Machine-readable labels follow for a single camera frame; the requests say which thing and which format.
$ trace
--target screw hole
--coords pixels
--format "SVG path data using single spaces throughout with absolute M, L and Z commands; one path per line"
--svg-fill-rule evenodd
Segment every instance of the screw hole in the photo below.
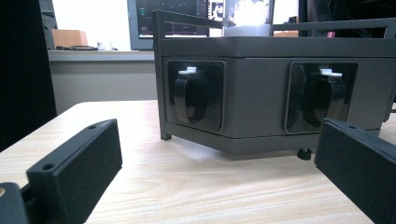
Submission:
M 1 196 L 5 195 L 5 194 L 6 194 L 6 190 L 3 188 L 0 188 L 0 198 L 1 198 Z
M 49 163 L 49 164 L 43 166 L 43 170 L 50 170 L 50 169 L 52 169 L 52 167 L 53 167 L 53 164 Z

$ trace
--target desk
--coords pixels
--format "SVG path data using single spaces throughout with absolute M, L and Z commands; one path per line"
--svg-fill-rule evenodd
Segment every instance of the desk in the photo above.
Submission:
M 123 165 L 88 223 L 371 223 L 313 161 L 295 152 L 231 157 L 184 139 L 160 139 L 156 101 L 75 105 L 0 153 L 0 182 L 25 171 L 83 128 L 119 122 Z M 396 144 L 396 117 L 381 136 Z

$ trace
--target computer monitor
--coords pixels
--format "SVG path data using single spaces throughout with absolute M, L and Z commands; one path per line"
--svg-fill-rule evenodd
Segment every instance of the computer monitor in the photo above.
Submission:
M 151 11 L 160 9 L 208 18 L 207 0 L 129 0 L 131 48 L 153 49 L 153 30 Z M 208 29 L 169 23 L 165 27 L 169 38 L 206 37 Z

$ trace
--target black panel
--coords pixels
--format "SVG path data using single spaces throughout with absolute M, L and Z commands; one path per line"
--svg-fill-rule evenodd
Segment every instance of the black panel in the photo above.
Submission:
M 38 0 L 0 3 L 0 151 L 56 116 Z
M 325 77 L 330 68 L 342 77 Z M 347 120 L 356 63 L 295 63 L 290 72 L 286 129 L 291 133 L 318 131 L 323 118 Z
M 299 22 L 331 20 L 328 0 L 299 0 Z M 299 31 L 299 36 L 326 37 L 327 31 Z
M 396 146 L 326 119 L 315 164 L 374 223 L 396 223 Z
M 112 119 L 82 130 L 26 174 L 50 223 L 83 223 L 121 165 L 118 125 Z
M 152 38 L 152 10 L 171 11 L 200 18 L 207 18 L 207 1 L 205 0 L 136 0 L 136 15 L 139 38 Z M 202 27 L 185 24 L 166 23 L 165 34 L 170 36 L 207 35 Z
M 196 73 L 179 72 L 195 67 Z M 222 63 L 169 62 L 168 88 L 173 120 L 215 132 L 221 126 L 223 94 Z

